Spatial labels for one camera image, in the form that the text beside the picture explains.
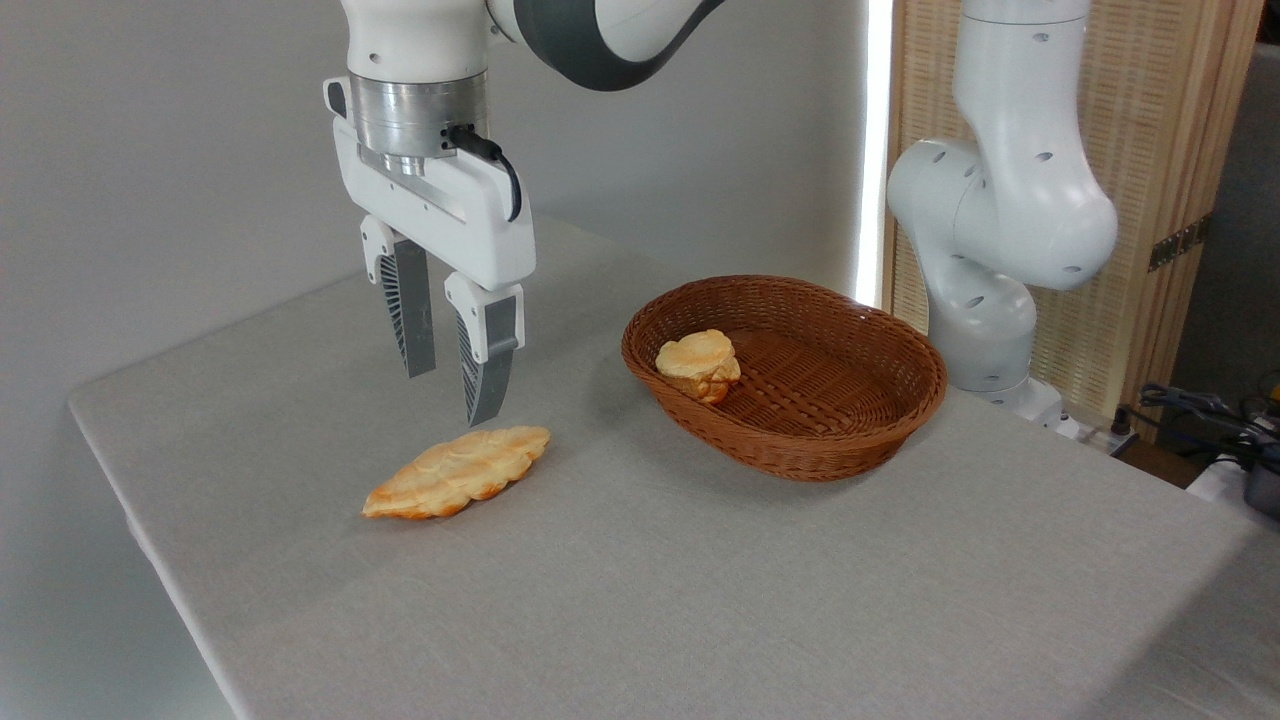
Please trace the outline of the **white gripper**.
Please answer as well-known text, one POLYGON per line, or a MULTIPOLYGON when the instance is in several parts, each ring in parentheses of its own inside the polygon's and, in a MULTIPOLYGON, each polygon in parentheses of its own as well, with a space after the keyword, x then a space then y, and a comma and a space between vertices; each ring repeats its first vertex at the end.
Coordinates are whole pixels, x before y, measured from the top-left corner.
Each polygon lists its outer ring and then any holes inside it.
POLYGON ((489 421, 525 346, 524 288, 513 283, 536 266, 530 206, 515 217, 515 178, 465 150, 428 159, 421 176, 390 169, 357 140, 348 92, 348 79, 326 79, 343 184, 369 214, 360 224, 366 273, 381 290, 407 375, 436 366, 429 251, 457 270, 445 297, 457 320, 468 424, 489 421))

